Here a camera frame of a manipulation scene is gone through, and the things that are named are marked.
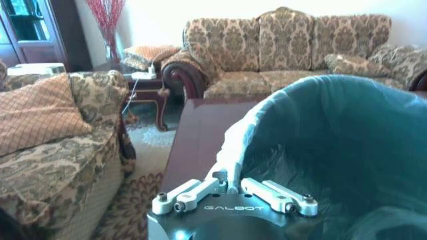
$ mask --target red decorative branches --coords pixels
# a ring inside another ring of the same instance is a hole
[[[85,0],[87,7],[91,10],[97,21],[98,29],[105,40],[105,45],[109,47],[109,58],[117,63],[117,43],[115,43],[115,28],[118,17],[125,6],[126,0]]]

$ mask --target vase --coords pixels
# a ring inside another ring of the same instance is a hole
[[[103,34],[106,62],[110,65],[119,64],[114,31]]]

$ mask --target logo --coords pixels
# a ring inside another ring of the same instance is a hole
[[[264,209],[262,206],[234,206],[234,207],[226,207],[226,206],[205,206],[204,210],[208,211],[261,211]]]

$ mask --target teal trash bag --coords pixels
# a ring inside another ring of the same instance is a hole
[[[414,94],[362,77],[306,77],[226,131],[217,163],[232,162],[234,177],[317,200],[305,239],[427,239],[427,101]]]

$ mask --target power strip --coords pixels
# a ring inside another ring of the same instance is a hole
[[[157,78],[157,74],[151,72],[133,72],[130,74],[133,80],[151,80]]]

